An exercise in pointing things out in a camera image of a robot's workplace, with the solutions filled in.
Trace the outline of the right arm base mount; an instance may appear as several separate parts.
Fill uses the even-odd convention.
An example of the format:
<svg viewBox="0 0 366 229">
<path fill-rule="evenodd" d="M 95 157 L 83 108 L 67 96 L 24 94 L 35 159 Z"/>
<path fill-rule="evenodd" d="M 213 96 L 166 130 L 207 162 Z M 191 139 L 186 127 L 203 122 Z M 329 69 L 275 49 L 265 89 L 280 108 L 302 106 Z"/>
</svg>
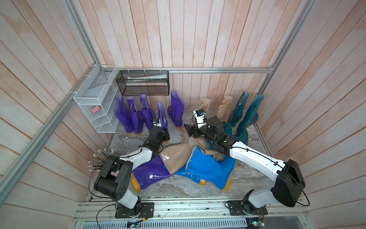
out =
<svg viewBox="0 0 366 229">
<path fill-rule="evenodd" d="M 249 196 L 254 190 L 250 190 L 242 200 L 229 200 L 224 205 L 229 209 L 231 216 L 259 215 L 268 214 L 266 206 L 256 208 L 249 202 Z"/>
</svg>

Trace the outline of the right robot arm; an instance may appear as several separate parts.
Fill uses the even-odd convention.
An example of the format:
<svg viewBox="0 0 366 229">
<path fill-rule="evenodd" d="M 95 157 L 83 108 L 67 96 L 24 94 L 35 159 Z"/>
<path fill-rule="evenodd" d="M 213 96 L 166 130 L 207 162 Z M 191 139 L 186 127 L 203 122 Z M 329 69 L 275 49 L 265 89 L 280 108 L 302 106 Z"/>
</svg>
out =
<svg viewBox="0 0 366 229">
<path fill-rule="evenodd" d="M 306 184 L 295 161 L 284 162 L 252 149 L 239 137 L 226 134 L 223 122 L 217 117 L 197 121 L 194 125 L 185 124 L 184 127 L 190 137 L 203 137 L 217 152 L 250 165 L 274 182 L 269 187 L 250 190 L 245 195 L 242 209 L 246 214 L 252 215 L 257 209 L 274 203 L 286 207 L 294 207 L 298 203 Z"/>
</svg>

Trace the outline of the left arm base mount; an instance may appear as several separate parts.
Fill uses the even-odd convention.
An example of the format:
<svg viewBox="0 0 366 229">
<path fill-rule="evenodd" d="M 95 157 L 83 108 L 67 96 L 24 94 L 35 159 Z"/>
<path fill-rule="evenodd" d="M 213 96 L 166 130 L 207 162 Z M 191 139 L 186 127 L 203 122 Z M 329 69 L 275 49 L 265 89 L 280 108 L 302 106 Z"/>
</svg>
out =
<svg viewBox="0 0 366 229">
<path fill-rule="evenodd" d="M 149 219 L 153 217 L 154 202 L 141 202 L 141 198 L 133 209 L 129 209 L 124 205 L 118 203 L 116 208 L 115 218 L 117 219 Z"/>
</svg>

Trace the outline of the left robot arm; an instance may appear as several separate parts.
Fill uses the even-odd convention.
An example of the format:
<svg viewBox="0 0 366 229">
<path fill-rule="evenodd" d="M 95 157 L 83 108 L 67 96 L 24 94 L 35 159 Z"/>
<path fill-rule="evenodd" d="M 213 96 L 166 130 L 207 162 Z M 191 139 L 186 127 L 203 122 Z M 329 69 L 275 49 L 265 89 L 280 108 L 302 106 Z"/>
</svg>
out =
<svg viewBox="0 0 366 229">
<path fill-rule="evenodd" d="M 94 190 L 129 210 L 136 208 L 139 197 L 128 189 L 132 171 L 158 156 L 163 142 L 169 140 L 166 128 L 152 127 L 149 137 L 136 151 L 124 156 L 109 155 L 95 179 Z"/>
</svg>

